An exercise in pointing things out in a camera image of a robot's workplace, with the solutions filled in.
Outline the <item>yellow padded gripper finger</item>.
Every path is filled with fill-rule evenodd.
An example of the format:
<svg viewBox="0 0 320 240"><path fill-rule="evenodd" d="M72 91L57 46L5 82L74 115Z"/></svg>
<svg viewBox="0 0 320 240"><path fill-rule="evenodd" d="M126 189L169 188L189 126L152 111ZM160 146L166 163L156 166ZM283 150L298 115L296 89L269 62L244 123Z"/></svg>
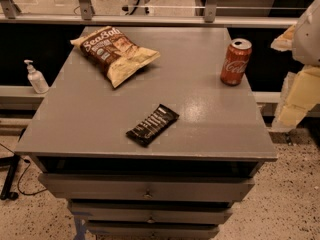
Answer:
<svg viewBox="0 0 320 240"><path fill-rule="evenodd" d="M295 26L290 26L285 32L273 40L271 48L281 52L291 51L294 31Z"/></svg>
<svg viewBox="0 0 320 240"><path fill-rule="evenodd" d="M273 131L291 131L320 103L320 67L305 65L284 79L272 121Z"/></svg>

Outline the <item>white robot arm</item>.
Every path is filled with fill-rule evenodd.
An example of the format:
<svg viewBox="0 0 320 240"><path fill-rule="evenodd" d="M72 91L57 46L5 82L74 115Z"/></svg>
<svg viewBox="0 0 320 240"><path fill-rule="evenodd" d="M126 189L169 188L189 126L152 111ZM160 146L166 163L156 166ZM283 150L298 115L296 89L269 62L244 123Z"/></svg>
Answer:
<svg viewBox="0 0 320 240"><path fill-rule="evenodd" d="M291 51L303 64L283 82L272 130L289 132L320 103L320 0L314 0L298 19L271 44L277 51Z"/></svg>

